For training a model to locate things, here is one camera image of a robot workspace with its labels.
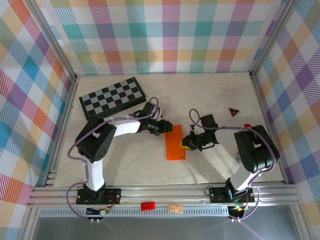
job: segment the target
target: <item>yellow object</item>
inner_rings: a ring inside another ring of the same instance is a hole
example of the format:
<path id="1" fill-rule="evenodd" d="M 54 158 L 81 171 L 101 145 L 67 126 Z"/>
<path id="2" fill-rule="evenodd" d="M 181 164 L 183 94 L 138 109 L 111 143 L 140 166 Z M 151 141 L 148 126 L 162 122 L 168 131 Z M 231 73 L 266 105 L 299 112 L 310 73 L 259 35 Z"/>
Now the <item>yellow object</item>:
<path id="1" fill-rule="evenodd" d="M 182 145 L 182 141 L 180 142 L 180 148 L 183 148 L 183 149 L 185 149 L 185 150 L 191 150 L 191 148 L 190 147 L 188 147 L 188 146 L 183 146 Z"/>

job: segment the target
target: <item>aluminum rail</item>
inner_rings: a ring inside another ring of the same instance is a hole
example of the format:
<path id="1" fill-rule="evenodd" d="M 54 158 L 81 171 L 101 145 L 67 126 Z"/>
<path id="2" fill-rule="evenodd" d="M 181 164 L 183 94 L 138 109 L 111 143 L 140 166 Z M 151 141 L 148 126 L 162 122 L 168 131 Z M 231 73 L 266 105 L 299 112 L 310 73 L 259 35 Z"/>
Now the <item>aluminum rail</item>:
<path id="1" fill-rule="evenodd" d="M 260 206 L 291 205 L 301 204 L 302 198 L 296 185 L 257 182 L 261 191 Z M 108 186 L 108 188 L 120 188 L 121 200 L 119 206 L 137 207 L 143 202 L 156 202 L 158 207 L 165 207 L 169 204 L 178 204 L 184 207 L 200 206 L 234 206 L 236 203 L 210 203 L 209 197 L 205 194 L 205 188 L 224 187 L 221 184 L 157 184 L 157 185 L 128 185 L 128 186 Z M 71 189 L 69 193 L 70 202 L 75 205 L 77 197 L 77 187 Z M 45 207 L 67 207 L 66 193 L 68 187 L 35 187 L 28 202 L 29 208 Z M 253 189 L 255 199 L 258 192 Z M 98 207 L 101 205 L 88 205 L 88 207 Z"/>

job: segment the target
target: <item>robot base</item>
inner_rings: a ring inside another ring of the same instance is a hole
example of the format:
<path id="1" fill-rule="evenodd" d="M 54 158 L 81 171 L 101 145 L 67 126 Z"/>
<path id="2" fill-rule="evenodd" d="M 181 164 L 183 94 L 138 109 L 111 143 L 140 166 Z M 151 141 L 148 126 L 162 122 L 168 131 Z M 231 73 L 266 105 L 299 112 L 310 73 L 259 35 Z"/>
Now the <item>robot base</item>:
<path id="1" fill-rule="evenodd" d="M 121 199 L 120 188 L 106 188 L 103 185 L 98 191 L 92 191 L 86 185 L 77 191 L 77 205 L 118 205 Z"/>
<path id="2" fill-rule="evenodd" d="M 252 190 L 252 188 L 248 188 L 244 194 L 230 199 L 230 193 L 226 187 L 210 187 L 209 196 L 210 196 L 210 202 L 212 204 L 221 204 L 221 203 L 245 204 L 247 202 L 248 203 L 255 202 L 254 191 Z"/>

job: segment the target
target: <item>red triangle sticker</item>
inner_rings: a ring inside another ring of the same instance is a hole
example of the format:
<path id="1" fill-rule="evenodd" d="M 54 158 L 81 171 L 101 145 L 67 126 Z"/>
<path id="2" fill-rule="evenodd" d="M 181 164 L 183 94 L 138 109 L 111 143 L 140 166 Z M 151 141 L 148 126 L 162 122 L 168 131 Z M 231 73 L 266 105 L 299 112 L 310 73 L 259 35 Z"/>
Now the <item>red triangle sticker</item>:
<path id="1" fill-rule="evenodd" d="M 234 117 L 235 115 L 237 115 L 240 112 L 240 110 L 233 109 L 230 107 L 229 107 L 229 111 L 230 111 L 232 117 Z"/>

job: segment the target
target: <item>small tag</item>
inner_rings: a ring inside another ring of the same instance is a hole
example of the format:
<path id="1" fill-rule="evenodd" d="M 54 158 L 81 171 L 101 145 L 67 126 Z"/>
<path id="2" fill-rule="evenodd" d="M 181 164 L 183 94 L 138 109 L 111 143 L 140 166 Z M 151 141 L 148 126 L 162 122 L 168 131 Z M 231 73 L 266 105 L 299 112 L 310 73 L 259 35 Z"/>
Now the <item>small tag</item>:
<path id="1" fill-rule="evenodd" d="M 234 117 L 235 115 L 237 115 L 240 112 L 240 110 L 230 108 L 230 107 L 229 107 L 229 111 L 230 111 L 232 117 Z"/>
<path id="2" fill-rule="evenodd" d="M 183 207 L 180 205 L 172 205 L 170 204 L 168 207 L 168 211 L 170 213 L 177 213 L 177 214 L 182 214 Z"/>

